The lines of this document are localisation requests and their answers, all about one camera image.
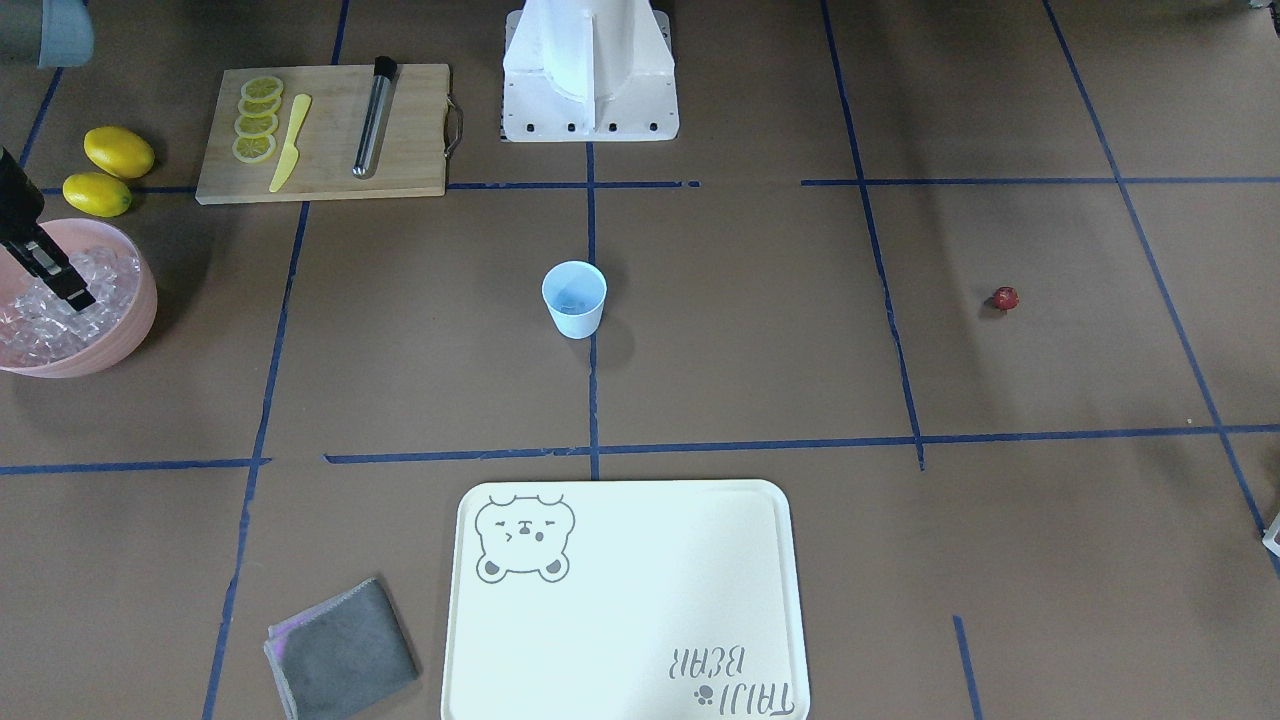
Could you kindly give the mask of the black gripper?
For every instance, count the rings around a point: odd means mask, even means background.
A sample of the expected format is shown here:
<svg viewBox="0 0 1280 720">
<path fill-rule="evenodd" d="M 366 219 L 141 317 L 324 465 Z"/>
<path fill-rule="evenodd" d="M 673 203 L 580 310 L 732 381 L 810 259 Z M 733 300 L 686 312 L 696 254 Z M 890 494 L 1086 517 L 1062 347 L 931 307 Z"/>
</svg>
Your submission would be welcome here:
<svg viewBox="0 0 1280 720">
<path fill-rule="evenodd" d="M 8 149 L 1 158 L 1 236 L 5 250 L 58 299 L 81 313 L 97 302 L 65 251 L 38 225 L 44 193 Z"/>
</svg>

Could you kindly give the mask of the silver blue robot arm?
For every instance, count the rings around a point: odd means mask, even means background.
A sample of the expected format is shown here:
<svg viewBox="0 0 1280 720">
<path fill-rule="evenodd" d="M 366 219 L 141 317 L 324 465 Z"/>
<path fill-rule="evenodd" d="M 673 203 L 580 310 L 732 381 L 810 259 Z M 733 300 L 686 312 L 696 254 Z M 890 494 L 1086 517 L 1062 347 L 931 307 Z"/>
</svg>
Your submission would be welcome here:
<svg viewBox="0 0 1280 720">
<path fill-rule="evenodd" d="M 37 68 L 82 67 L 95 50 L 95 31 L 82 1 L 4 1 L 3 63 Z M 67 252 L 40 225 L 44 193 L 8 149 L 1 161 L 1 245 L 26 273 L 72 311 L 96 299 Z"/>
</svg>

